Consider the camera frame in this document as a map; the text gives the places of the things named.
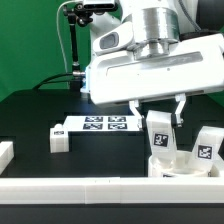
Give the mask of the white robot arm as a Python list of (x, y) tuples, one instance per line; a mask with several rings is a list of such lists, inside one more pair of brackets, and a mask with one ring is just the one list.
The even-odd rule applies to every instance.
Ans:
[(90, 96), (98, 105), (174, 98), (182, 124), (189, 95), (224, 90), (224, 36), (180, 38), (181, 0), (83, 0), (91, 19)]

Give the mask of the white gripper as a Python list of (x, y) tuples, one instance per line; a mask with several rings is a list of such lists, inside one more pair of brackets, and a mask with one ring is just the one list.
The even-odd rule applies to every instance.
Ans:
[(98, 56), (89, 72), (90, 96), (96, 104), (130, 101), (139, 129), (144, 128), (139, 101), (175, 97), (172, 125), (181, 127), (186, 95), (224, 90), (223, 55), (224, 36), (215, 34), (173, 44), (167, 56), (136, 60), (128, 51)]

